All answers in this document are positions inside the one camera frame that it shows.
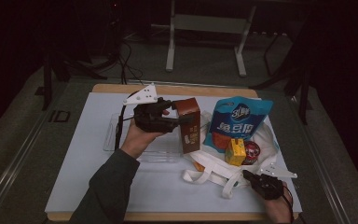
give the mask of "white 3d printed part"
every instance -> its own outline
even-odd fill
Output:
[[[297,174],[294,174],[287,170],[283,170],[275,163],[272,163],[269,166],[260,169],[260,171],[261,174],[270,175],[270,176],[297,178]]]
[[[123,101],[123,105],[142,105],[152,104],[157,101],[157,92],[154,83],[148,85],[146,88],[136,92],[131,97]]]

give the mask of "floor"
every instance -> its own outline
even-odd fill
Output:
[[[182,32],[178,34],[175,52],[175,63],[171,73],[165,71],[166,53],[168,51],[168,32],[165,28],[156,28],[152,34],[151,40],[144,40],[137,34],[127,34],[125,37],[129,44],[122,46],[123,58],[129,57],[126,76],[129,82],[154,81],[159,83],[186,83],[191,85],[207,84],[218,86],[247,87],[263,82],[269,78],[266,66],[263,62],[263,52],[271,36],[250,35],[246,42],[243,53],[244,61],[248,71],[248,77],[239,77],[237,74],[236,62],[233,46],[238,37],[235,35],[203,35]],[[268,61],[271,69],[276,69],[291,43],[285,36],[281,36],[268,54]],[[119,83],[121,76],[121,67],[117,65],[106,68],[99,73],[107,76],[107,83]],[[78,106],[81,111],[82,95],[76,95],[74,91],[68,91],[67,86],[78,86],[83,88],[84,83],[98,83],[82,74],[73,71],[73,77],[69,83],[60,83],[54,80],[54,96],[52,108],[54,106],[64,105],[62,99],[72,99],[72,104]],[[268,91],[276,91],[282,94],[286,80],[280,81],[270,87]],[[34,148],[35,141],[54,141],[52,146],[57,144],[69,144],[64,137],[55,137],[53,139],[40,139],[40,135],[46,137],[46,132],[51,132],[51,136],[71,135],[76,123],[67,130],[43,129],[48,122],[48,111],[42,111],[43,97],[34,95],[36,89],[43,86],[43,69],[33,74],[25,83],[22,91],[17,95],[11,106],[0,119],[0,178],[6,173],[6,168],[15,159],[18,151],[25,151],[21,156],[23,163],[18,167],[20,172],[14,176],[17,179],[8,180],[8,188],[0,197],[0,223],[53,223],[46,220],[44,207],[51,189],[30,189],[33,182],[44,182],[48,178],[43,176],[44,171],[33,163],[40,158],[33,157],[34,153],[42,151],[43,164],[40,167],[44,169],[58,169],[59,160],[63,158],[65,151],[58,151],[50,146]],[[358,223],[358,174],[356,173],[351,160],[346,153],[345,147],[332,125],[329,117],[324,112],[324,108],[318,100],[317,91],[310,90],[309,110],[307,111],[308,126],[307,132],[315,141],[315,145],[321,153],[319,158],[323,167],[327,167],[326,174],[321,174],[320,178],[327,184],[325,186],[326,194],[333,189],[333,201],[331,203],[341,203],[340,209],[334,214],[326,213],[325,223]],[[320,217],[325,211],[319,211]],[[314,219],[316,214],[304,213],[304,220],[298,219],[296,223],[318,223]]]

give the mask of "dark background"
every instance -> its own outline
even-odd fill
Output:
[[[48,12],[56,7],[58,1],[48,0],[23,0],[23,1],[2,1],[0,2],[0,117],[8,105],[22,88],[27,78],[42,65],[42,50],[40,48],[41,24],[50,21]],[[77,1],[83,4],[99,2],[100,7],[89,7],[90,15],[98,12],[107,13],[100,20],[77,20],[74,17],[76,10],[73,8],[74,1],[60,1],[64,13],[52,13],[57,17],[64,17],[64,25],[57,26],[58,32],[62,34],[63,41],[66,37],[77,36],[71,39],[77,42],[77,46],[83,48],[71,49],[71,46],[62,45],[67,48],[68,53],[75,56],[86,57],[101,49],[101,46],[92,45],[92,39],[87,35],[87,30],[95,23],[106,22],[112,15],[106,12],[106,1]],[[177,1],[177,10],[191,14],[197,10],[198,14],[212,13],[214,15],[235,15],[240,16],[241,12],[235,4],[243,4],[243,1]],[[122,1],[120,15],[123,18],[123,25],[140,31],[146,37],[149,35],[151,23],[169,24],[170,1],[149,0],[149,1]],[[315,28],[313,35],[303,38],[295,43],[299,50],[297,55],[307,55],[312,48],[315,38],[324,41],[317,52],[317,66],[311,77],[311,85],[318,91],[330,119],[335,124],[353,163],[358,170],[358,1],[334,1],[330,7],[324,7],[317,20],[311,27]],[[292,5],[263,3],[255,14],[252,30],[256,32],[280,31],[285,21],[298,16],[298,11],[293,10]],[[93,38],[103,38],[106,35],[101,31]],[[288,55],[287,60],[296,60],[296,57]]]

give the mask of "yellow block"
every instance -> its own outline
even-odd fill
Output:
[[[246,158],[245,144],[241,138],[231,138],[225,155],[225,161],[228,164],[241,166]]]

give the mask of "blue snack bag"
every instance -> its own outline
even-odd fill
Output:
[[[272,101],[241,96],[219,100],[204,144],[224,153],[231,138],[249,140],[269,114]]]

